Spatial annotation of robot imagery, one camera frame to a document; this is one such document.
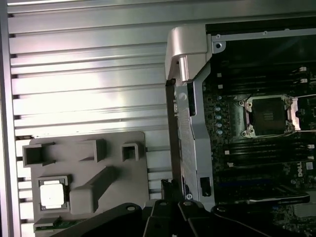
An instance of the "metal frame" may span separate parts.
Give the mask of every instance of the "metal frame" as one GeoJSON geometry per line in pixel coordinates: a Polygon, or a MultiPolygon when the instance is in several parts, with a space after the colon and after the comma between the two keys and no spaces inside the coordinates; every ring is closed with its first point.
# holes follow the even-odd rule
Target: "metal frame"
{"type": "Polygon", "coordinates": [[[20,207],[16,169],[9,32],[6,1],[0,1],[0,207],[2,236],[20,236],[20,207]]]}
{"type": "Polygon", "coordinates": [[[209,59],[226,48],[226,41],[315,35],[316,29],[262,31],[249,34],[215,35],[206,33],[205,24],[184,25],[168,36],[165,72],[167,80],[176,80],[175,97],[181,144],[181,168],[193,199],[206,210],[214,205],[212,158],[209,134],[205,125],[203,81],[211,72],[209,59]],[[193,84],[195,113],[190,115],[188,83],[193,84]],[[210,177],[212,195],[204,197],[200,178],[210,177]]]}

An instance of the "motherboard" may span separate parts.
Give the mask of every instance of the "motherboard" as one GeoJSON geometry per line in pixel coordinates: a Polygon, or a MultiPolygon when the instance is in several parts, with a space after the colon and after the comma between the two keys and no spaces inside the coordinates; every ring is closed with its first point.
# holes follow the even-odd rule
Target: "motherboard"
{"type": "Polygon", "coordinates": [[[213,69],[203,102],[216,203],[261,203],[274,224],[312,236],[316,67],[213,69]]]}

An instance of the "white label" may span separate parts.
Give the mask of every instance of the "white label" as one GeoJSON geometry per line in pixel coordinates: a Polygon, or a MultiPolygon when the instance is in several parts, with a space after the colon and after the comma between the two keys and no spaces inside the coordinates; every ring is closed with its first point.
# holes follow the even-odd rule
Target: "white label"
{"type": "Polygon", "coordinates": [[[307,169],[307,170],[314,169],[314,168],[313,168],[313,162],[306,162],[306,169],[307,169]]]}

